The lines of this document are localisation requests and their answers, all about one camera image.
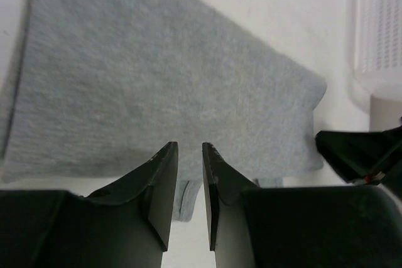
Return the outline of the grey tank top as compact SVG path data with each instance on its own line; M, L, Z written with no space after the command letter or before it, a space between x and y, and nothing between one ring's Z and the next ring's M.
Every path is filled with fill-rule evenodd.
M3 180L116 177L179 145L192 218L211 142L262 187L320 169L325 81L199 0L30 0L1 96Z

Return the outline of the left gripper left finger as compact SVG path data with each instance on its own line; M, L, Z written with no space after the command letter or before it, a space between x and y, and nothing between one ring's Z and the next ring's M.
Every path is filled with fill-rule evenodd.
M160 267L168 249L178 144L89 196L1 192L2 267Z

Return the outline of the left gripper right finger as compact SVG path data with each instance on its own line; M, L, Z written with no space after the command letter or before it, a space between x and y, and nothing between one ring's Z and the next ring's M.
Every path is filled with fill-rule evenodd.
M217 267L400 267L401 214L373 186L260 188L202 145Z

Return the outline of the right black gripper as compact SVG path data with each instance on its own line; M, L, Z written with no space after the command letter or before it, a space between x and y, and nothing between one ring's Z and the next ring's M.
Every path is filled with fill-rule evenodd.
M315 144L346 183L374 184L401 174L401 126L379 132L320 131Z

